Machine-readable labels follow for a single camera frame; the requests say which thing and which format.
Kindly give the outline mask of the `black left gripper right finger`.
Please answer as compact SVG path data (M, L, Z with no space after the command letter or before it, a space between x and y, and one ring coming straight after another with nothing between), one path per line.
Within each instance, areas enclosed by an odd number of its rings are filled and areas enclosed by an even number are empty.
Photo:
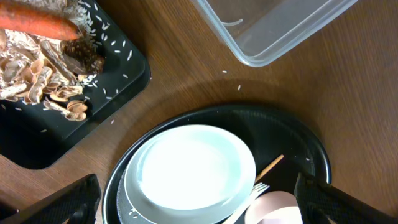
M397 218L361 202L314 176L299 173L294 196L304 223L397 224Z

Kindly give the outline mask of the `small grey bowl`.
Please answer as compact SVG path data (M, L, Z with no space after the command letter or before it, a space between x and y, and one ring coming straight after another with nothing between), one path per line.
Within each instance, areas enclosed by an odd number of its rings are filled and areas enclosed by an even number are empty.
M294 195L284 191L261 195L248 207L245 224L302 224L302 215Z

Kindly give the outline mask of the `orange carrot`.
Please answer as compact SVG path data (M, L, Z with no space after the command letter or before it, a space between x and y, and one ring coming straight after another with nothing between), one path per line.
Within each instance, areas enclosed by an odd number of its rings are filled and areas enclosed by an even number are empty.
M57 40L82 37L79 28L68 19L10 1L1 1L1 28Z

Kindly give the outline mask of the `rice and food scraps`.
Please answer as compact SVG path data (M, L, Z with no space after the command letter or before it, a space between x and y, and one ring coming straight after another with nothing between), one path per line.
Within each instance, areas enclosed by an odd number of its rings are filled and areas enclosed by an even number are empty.
M93 43L93 29L79 1L10 2L68 19L79 28L80 39L99 54ZM43 104L69 121L85 120L88 107L75 96L83 93L82 82L90 75L77 75L67 68L61 58L61 41L1 28L1 101Z

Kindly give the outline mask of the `large white plate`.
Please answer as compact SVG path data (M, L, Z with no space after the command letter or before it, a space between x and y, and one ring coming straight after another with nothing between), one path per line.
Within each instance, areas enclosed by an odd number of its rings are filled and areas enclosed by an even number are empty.
M254 156L235 134L215 126L179 126L151 137L129 161L124 190L152 223L218 223L249 197Z

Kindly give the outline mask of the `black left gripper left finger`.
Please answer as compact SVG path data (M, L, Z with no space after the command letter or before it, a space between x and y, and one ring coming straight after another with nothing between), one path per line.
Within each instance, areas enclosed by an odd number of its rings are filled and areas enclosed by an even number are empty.
M101 200L96 174L88 174L41 201L11 215L7 223L74 223L92 224Z

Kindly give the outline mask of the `wooden chopstick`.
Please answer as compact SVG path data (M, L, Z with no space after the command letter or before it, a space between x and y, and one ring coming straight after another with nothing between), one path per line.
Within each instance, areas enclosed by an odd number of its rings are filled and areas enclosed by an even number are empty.
M284 155L281 154L275 158L267 167L265 167L255 179L255 183L259 182L274 166L276 166L282 159Z

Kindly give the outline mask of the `white plastic fork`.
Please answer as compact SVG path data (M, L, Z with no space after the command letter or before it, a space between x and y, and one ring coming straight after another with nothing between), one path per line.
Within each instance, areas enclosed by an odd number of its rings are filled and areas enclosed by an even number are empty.
M251 191L249 197L230 215L222 224L234 224L239 217L245 212L245 210L258 198L263 192L265 192L270 186L262 182L256 184Z

